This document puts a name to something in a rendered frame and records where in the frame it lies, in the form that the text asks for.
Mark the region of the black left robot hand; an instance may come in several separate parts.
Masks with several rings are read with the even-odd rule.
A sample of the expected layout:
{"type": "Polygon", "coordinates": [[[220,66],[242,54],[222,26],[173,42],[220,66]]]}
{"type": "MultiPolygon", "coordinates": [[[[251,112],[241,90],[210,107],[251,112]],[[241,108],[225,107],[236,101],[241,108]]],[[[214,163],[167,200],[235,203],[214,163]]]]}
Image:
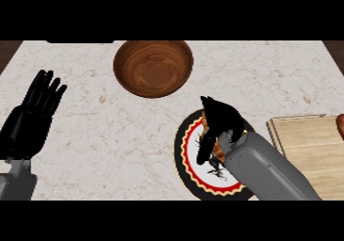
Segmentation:
{"type": "Polygon", "coordinates": [[[0,129],[0,160],[28,160],[42,150],[67,85],[40,70],[0,129]]]}

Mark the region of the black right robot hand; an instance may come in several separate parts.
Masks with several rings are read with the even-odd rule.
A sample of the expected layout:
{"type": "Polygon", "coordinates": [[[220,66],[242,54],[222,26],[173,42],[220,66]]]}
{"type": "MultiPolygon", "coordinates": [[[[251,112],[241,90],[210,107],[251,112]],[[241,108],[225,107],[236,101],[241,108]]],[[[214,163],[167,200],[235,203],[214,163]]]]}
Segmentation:
{"type": "Polygon", "coordinates": [[[208,161],[214,144],[219,143],[222,152],[227,153],[244,133],[244,119],[236,109],[216,101],[211,97],[201,97],[201,101],[208,131],[204,134],[197,155],[197,163],[199,165],[208,161]]]}

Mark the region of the black red white plate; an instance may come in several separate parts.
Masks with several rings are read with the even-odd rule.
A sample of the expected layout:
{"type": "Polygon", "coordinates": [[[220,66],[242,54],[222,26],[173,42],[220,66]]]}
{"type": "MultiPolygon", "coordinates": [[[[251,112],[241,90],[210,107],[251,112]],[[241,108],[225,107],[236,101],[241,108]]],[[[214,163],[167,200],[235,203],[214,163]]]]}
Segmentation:
{"type": "Polygon", "coordinates": [[[199,165],[197,156],[202,135],[207,132],[204,110],[183,120],[174,138],[174,163],[185,188],[201,201],[250,201],[257,197],[235,179],[217,158],[223,153],[214,147],[208,161],[199,165]]]}

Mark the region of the brown wooden bowl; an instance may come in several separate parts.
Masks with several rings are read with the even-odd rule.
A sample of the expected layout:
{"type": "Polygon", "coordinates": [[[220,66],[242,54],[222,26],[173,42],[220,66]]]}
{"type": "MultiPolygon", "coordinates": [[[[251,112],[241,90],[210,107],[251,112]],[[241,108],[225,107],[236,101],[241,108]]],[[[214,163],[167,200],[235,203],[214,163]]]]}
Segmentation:
{"type": "Polygon", "coordinates": [[[182,87],[192,65],[194,56],[183,40],[127,40],[115,52],[112,71],[132,94],[160,98],[182,87]]]}

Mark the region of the pale wooden cutting board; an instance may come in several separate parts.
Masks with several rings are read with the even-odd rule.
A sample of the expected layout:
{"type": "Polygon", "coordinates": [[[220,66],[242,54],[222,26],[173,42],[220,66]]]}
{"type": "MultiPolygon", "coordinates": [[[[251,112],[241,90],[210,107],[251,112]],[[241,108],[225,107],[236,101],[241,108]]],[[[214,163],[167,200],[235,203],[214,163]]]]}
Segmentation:
{"type": "Polygon", "coordinates": [[[307,177],[323,200],[344,200],[344,141],[335,116],[307,115],[266,122],[273,145],[307,177]]]}

